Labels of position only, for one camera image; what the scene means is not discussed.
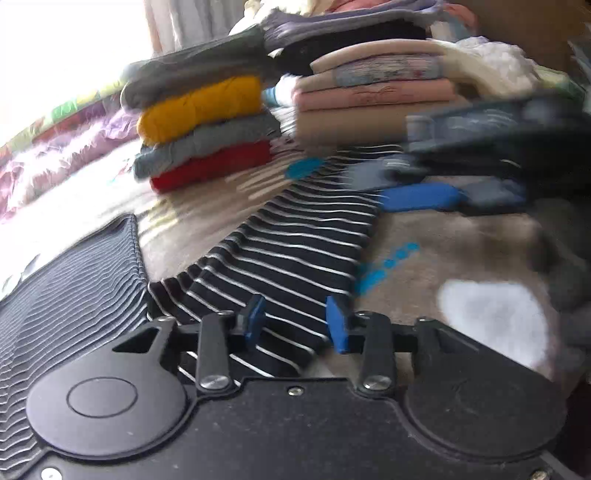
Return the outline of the grey pink curtain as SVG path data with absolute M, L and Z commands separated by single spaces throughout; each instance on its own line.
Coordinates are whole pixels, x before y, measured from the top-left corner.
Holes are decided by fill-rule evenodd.
M 224 37 L 245 12 L 240 0 L 147 0 L 144 7 L 155 54 Z

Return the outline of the Mickey Mouse bed blanket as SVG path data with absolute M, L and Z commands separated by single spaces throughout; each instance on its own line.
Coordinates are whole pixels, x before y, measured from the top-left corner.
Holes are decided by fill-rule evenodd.
M 137 218 L 148 277 L 173 276 L 283 191 L 287 167 L 301 161 L 286 146 L 262 167 L 160 196 L 134 179 L 137 149 L 114 150 L 2 222 L 3 292 L 124 212 Z M 584 357 L 561 344 L 546 282 L 526 258 L 534 231 L 520 215 L 387 214 L 366 253 L 372 285 L 358 304 L 401 323 L 450 322 L 552 379 L 575 380 Z

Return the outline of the purple crumpled quilt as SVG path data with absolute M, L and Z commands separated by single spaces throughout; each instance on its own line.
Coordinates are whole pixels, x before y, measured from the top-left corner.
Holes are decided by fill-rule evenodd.
M 86 165 L 137 138 L 137 112 L 123 109 L 34 146 L 1 166 L 1 219 L 60 185 Z

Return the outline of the red folded garment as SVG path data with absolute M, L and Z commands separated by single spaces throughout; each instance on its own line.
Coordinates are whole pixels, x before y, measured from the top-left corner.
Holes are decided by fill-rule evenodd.
M 167 193 L 266 165 L 271 161 L 270 148 L 270 141 L 259 141 L 228 147 L 206 157 L 193 157 L 168 172 L 152 177 L 150 186 L 156 193 Z

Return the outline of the white puffy quilt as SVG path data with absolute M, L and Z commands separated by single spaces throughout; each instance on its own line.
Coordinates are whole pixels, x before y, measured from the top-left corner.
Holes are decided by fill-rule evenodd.
M 536 73 L 537 64 L 527 58 L 517 45 L 490 41 L 484 36 L 478 36 L 460 40 L 456 46 L 479 57 L 514 92 L 531 92 L 541 85 Z

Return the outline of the dark folded garment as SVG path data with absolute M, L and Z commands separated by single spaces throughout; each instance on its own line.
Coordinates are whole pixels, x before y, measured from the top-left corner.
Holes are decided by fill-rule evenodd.
M 387 40 L 425 40 L 443 10 L 441 1 L 391 1 L 377 7 L 304 17 L 274 9 L 260 23 L 264 46 L 279 51 L 283 72 L 311 74 L 311 62 L 355 44 Z

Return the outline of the black white striped garment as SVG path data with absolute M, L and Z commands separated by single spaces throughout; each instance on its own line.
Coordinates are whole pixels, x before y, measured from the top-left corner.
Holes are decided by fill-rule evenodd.
M 17 286 L 1 303 L 2 477 L 17 478 L 42 453 L 26 415 L 32 385 L 151 320 L 198 323 L 262 295 L 266 327 L 252 353 L 231 356 L 231 374 L 300 375 L 328 342 L 325 302 L 353 295 L 379 214 L 377 194 L 349 191 L 339 175 L 398 151 L 335 152 L 175 276 L 148 280 L 136 218 L 125 214 Z

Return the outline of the yellow folded garment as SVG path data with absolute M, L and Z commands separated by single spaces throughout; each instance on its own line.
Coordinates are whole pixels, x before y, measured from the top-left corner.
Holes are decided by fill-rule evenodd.
M 157 102 L 143 110 L 136 128 L 148 146 L 177 140 L 194 128 L 263 111 L 263 81 L 257 76 L 231 77 Z

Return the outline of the blue grey folded garment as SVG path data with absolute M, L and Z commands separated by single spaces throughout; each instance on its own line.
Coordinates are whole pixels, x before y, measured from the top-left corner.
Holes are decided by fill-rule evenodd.
M 170 171 L 191 158 L 206 157 L 240 144 L 269 141 L 280 134 L 280 121 L 269 111 L 201 125 L 177 140 L 155 147 L 142 146 L 135 156 L 133 173 L 137 180 L 145 180 Z

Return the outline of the pink beige folded clothes stack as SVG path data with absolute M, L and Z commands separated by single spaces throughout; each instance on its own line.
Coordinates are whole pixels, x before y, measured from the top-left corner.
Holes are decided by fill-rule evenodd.
M 294 137 L 306 146 L 406 137 L 408 115 L 465 105 L 432 40 L 359 43 L 325 54 L 294 87 Z

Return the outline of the colourful alphabet foam mat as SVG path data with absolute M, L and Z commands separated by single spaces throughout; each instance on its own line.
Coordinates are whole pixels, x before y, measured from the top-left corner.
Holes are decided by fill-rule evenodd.
M 45 114 L 1 146 L 1 160 L 10 160 L 32 145 L 47 142 L 73 131 L 95 119 L 115 113 L 120 108 L 124 82 L 118 80 L 101 90 L 67 101 Z

